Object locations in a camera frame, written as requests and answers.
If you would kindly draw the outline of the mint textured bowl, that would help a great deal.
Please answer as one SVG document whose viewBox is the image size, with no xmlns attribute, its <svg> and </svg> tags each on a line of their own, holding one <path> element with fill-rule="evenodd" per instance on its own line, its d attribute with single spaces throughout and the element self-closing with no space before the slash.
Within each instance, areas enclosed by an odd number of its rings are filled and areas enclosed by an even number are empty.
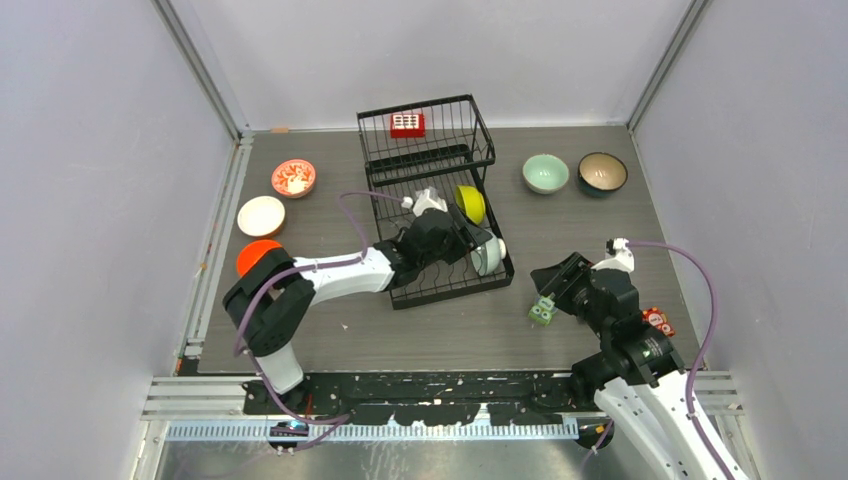
<svg viewBox="0 0 848 480">
<path fill-rule="evenodd" d="M 506 253 L 504 240 L 494 236 L 480 247 L 472 250 L 470 258 L 476 273 L 484 277 L 495 273 L 506 257 Z"/>
</svg>

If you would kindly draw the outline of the celadon bowl with flower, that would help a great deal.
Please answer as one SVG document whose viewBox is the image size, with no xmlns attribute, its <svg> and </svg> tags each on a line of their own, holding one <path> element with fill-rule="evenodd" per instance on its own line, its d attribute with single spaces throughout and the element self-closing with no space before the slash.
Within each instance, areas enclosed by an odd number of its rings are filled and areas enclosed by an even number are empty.
<svg viewBox="0 0 848 480">
<path fill-rule="evenodd" d="M 526 186 L 542 195 L 558 192 L 570 179 L 570 170 L 566 163 L 551 154 L 529 157 L 522 165 L 521 174 Z"/>
</svg>

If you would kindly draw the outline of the black wire dish rack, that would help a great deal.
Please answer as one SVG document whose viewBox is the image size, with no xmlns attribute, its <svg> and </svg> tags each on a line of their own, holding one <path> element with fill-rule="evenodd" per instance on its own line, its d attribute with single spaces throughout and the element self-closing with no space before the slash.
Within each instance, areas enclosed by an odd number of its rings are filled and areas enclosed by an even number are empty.
<svg viewBox="0 0 848 480">
<path fill-rule="evenodd" d="M 474 97 L 357 115 L 378 247 L 396 310 L 507 287 L 514 266 L 488 199 L 496 152 Z"/>
</svg>

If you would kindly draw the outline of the dark blue glazed bowl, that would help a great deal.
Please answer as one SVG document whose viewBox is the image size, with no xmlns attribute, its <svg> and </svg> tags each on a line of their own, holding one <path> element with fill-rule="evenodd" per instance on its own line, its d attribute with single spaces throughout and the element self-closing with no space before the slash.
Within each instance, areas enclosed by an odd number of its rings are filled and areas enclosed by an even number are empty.
<svg viewBox="0 0 848 480">
<path fill-rule="evenodd" d="M 608 198 L 622 189 L 629 179 L 626 165 L 616 156 L 592 152 L 578 163 L 579 190 L 593 198 Z"/>
</svg>

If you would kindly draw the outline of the white bowl red floral pattern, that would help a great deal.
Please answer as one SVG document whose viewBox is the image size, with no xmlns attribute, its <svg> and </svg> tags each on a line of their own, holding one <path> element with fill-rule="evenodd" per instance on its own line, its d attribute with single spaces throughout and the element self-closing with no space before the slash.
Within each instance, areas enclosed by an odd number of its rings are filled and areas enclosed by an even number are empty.
<svg viewBox="0 0 848 480">
<path fill-rule="evenodd" d="M 286 198 L 308 195 L 317 180 L 315 167 L 304 159 L 290 159 L 279 164 L 271 174 L 271 186 Z"/>
</svg>

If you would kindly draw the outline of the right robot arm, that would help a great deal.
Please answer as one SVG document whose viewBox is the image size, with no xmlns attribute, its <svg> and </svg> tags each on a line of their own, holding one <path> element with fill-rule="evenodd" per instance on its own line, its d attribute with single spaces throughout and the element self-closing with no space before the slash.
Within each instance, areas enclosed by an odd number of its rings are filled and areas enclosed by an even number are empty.
<svg viewBox="0 0 848 480">
<path fill-rule="evenodd" d="M 631 280 L 635 257 L 611 243 L 593 263 L 574 252 L 531 273 L 541 300 L 585 322 L 598 353 L 571 368 L 569 390 L 584 410 L 600 409 L 659 479 L 744 479 L 694 394 L 671 339 L 644 319 Z"/>
</svg>

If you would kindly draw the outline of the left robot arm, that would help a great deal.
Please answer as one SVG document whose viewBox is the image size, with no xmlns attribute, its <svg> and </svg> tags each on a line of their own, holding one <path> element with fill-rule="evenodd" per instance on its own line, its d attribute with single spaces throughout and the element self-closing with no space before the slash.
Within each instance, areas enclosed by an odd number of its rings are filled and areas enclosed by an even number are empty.
<svg viewBox="0 0 848 480">
<path fill-rule="evenodd" d="M 397 235 L 361 252 L 310 259 L 272 248 L 224 295 L 222 304 L 237 328 L 237 345 L 247 348 L 270 385 L 268 400 L 280 412 L 293 414 L 305 405 L 307 389 L 292 339 L 310 307 L 407 286 L 438 262 L 469 258 L 474 270 L 486 276 L 498 269 L 506 253 L 503 239 L 455 206 L 428 209 Z"/>
</svg>

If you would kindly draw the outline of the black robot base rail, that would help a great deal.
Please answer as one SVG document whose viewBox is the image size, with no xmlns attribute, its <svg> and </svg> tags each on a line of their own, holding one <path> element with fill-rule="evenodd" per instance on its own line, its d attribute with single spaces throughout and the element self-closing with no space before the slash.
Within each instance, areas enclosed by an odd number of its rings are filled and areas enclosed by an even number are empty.
<svg viewBox="0 0 848 480">
<path fill-rule="evenodd" d="M 361 426 L 465 426 L 482 413 L 496 426 L 546 425 L 600 410 L 556 371 L 310 373 L 279 397 L 260 380 L 242 388 L 248 415 L 292 411 Z"/>
</svg>

